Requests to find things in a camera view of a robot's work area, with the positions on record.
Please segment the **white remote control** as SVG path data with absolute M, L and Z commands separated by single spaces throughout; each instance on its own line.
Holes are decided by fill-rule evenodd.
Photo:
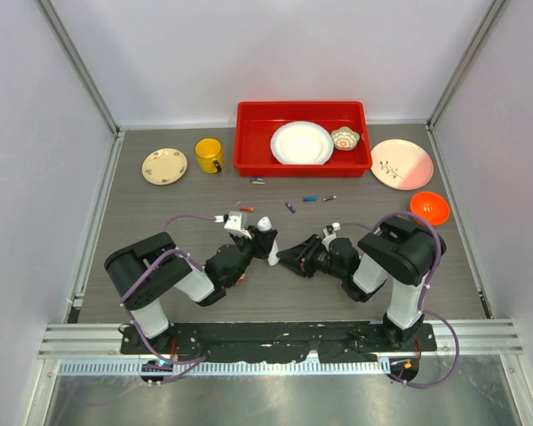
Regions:
M 269 217 L 262 217 L 257 223 L 257 228 L 261 232 L 272 231 L 273 226 Z M 276 239 L 274 239 L 267 257 L 267 262 L 270 266 L 275 266 L 278 264 L 279 258 L 277 257 L 277 253 L 278 245 Z

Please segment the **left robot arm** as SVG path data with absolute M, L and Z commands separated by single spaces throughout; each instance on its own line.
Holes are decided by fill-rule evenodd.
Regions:
M 163 312 L 160 297 L 172 288 L 196 304 L 215 304 L 239 283 L 251 261 L 277 253 L 278 232 L 263 225 L 250 225 L 247 236 L 232 235 L 231 244 L 198 264 L 167 232 L 121 248 L 104 263 L 105 271 L 129 314 L 137 336 L 131 341 L 154 354 L 165 352 L 172 339 L 172 325 Z

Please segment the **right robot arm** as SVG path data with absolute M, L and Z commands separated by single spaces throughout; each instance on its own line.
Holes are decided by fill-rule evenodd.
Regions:
M 416 341 L 424 321 L 424 298 L 447 250 L 444 239 L 423 217 L 400 212 L 378 221 L 356 245 L 338 236 L 345 223 L 326 225 L 298 245 L 277 254 L 280 264 L 299 276 L 322 272 L 341 281 L 355 302 L 369 301 L 388 280 L 390 304 L 380 327 L 382 341 L 401 351 Z

